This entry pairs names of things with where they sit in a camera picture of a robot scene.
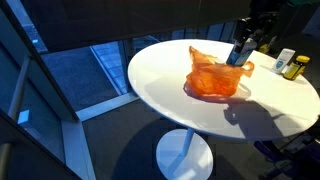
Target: yellow bottle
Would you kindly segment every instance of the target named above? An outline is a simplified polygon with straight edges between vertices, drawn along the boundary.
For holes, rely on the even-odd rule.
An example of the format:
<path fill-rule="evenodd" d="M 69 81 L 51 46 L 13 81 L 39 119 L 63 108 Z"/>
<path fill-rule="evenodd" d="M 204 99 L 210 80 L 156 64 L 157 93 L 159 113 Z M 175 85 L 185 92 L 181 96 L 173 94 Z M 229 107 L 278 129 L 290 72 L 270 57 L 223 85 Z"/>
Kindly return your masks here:
<path fill-rule="evenodd" d="M 307 56 L 298 56 L 296 60 L 290 64 L 290 67 L 283 74 L 283 77 L 288 80 L 295 80 L 299 74 L 303 73 L 309 60 L 310 58 Z"/>

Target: orange plastic bag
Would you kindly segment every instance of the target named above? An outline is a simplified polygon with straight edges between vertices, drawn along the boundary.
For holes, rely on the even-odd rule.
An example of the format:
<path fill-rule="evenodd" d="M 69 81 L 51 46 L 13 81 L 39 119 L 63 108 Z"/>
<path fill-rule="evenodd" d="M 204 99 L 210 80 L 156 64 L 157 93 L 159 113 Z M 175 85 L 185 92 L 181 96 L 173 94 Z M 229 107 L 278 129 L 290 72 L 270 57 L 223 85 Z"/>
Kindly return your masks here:
<path fill-rule="evenodd" d="M 217 57 L 203 54 L 192 46 L 189 47 L 192 59 L 192 72 L 187 75 L 188 87 L 198 96 L 232 96 L 244 74 L 251 77 L 254 64 L 247 61 L 242 67 L 217 64 Z"/>

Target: table pedestal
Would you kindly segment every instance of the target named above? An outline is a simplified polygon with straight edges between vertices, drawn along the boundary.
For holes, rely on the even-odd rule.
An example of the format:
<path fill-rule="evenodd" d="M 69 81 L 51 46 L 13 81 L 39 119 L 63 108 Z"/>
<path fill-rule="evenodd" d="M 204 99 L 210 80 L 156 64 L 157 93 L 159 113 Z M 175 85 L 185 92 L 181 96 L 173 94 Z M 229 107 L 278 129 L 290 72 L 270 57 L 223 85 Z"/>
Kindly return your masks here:
<path fill-rule="evenodd" d="M 156 154 L 158 166 L 167 179 L 208 179 L 212 172 L 211 150 L 192 129 L 165 134 Z"/>

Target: bottle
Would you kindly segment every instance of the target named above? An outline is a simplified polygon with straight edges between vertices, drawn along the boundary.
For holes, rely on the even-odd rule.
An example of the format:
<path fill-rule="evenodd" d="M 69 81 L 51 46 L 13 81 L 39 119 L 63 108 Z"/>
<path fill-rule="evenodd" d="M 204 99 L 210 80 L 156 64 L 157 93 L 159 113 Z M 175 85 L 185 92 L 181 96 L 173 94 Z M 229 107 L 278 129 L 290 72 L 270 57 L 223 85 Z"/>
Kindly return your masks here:
<path fill-rule="evenodd" d="M 304 71 L 309 60 L 310 58 L 307 56 L 298 56 L 297 59 L 290 64 L 290 67 L 283 74 L 283 77 L 288 80 L 295 80 L 298 75 Z"/>
<path fill-rule="evenodd" d="M 283 49 L 280 55 L 278 56 L 276 62 L 272 66 L 271 71 L 276 74 L 280 74 L 283 68 L 288 64 L 294 53 L 295 51 L 292 49 Z"/>
<path fill-rule="evenodd" d="M 248 57 L 256 47 L 257 47 L 257 42 L 255 42 L 252 38 L 248 38 L 237 60 L 235 61 L 234 65 L 242 66 L 247 61 Z"/>

